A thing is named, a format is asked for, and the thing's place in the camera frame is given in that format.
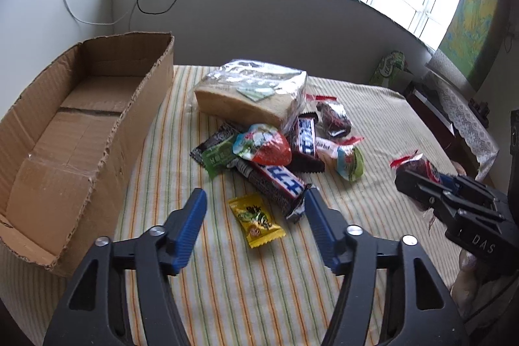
blue gripper pad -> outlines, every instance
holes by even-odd
[[[176,274],[180,273],[193,252],[196,238],[202,227],[207,211],[207,195],[201,188],[193,189],[183,209],[171,213],[165,226],[172,224],[168,230],[168,238],[175,245],[174,257],[171,266]]]
[[[317,188],[305,194],[305,213],[324,265],[336,274],[346,251],[344,231],[348,223],[340,211],[328,208]]]

green and yellow painting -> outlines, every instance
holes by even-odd
[[[507,0],[460,0],[439,49],[478,90],[499,51],[509,13]]]

white lace doily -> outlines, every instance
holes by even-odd
[[[430,71],[424,83],[438,93],[443,110],[476,156],[479,163],[476,180],[482,181],[489,174],[499,152],[497,143],[470,110],[465,98],[447,81]]]

striped tablecloth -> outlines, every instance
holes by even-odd
[[[219,122],[186,107],[191,89],[208,67],[178,66],[171,91],[144,143],[128,187],[115,240],[142,234],[181,208],[191,190],[206,190],[208,211],[189,265],[170,278],[187,334],[195,345],[319,345],[331,318],[341,278],[324,267],[308,222],[286,224],[267,201],[287,236],[250,249],[227,203],[254,192],[236,172],[214,180],[189,152],[209,137]],[[347,221],[375,236],[399,239],[414,234],[447,285],[458,271],[459,248],[445,239],[394,187],[389,162],[419,149],[440,171],[453,173],[449,159],[419,117],[399,94],[347,82],[309,79],[309,92],[337,96],[351,114],[355,130],[365,137],[361,149],[365,173],[354,184],[331,165],[325,173],[303,176],[321,189],[329,206]],[[0,247],[0,297],[13,318],[35,343],[42,344],[66,281],[17,259]],[[136,281],[127,279],[134,342],[145,345]],[[383,271],[377,290],[367,344],[376,344],[382,320]]]

yellow candy package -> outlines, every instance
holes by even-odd
[[[230,200],[229,206],[241,223],[251,248],[286,235],[284,229],[277,225],[266,211],[259,194]]]

